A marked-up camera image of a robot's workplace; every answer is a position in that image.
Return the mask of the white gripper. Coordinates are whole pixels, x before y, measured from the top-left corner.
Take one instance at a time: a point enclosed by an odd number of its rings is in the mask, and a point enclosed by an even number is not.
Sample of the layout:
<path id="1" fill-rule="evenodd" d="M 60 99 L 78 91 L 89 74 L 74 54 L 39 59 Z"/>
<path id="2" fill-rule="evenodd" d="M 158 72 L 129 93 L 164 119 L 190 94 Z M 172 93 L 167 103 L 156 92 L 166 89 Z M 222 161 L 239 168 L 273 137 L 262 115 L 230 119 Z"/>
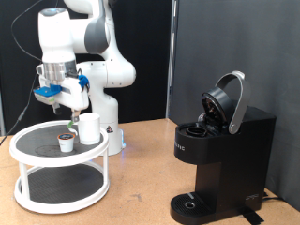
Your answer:
<path id="1" fill-rule="evenodd" d="M 57 103 L 72 109 L 71 121 L 79 121 L 79 111 L 89 106 L 88 93 L 82 89 L 79 80 L 74 78 L 65 78 L 61 83 L 62 91 L 54 96 Z"/>

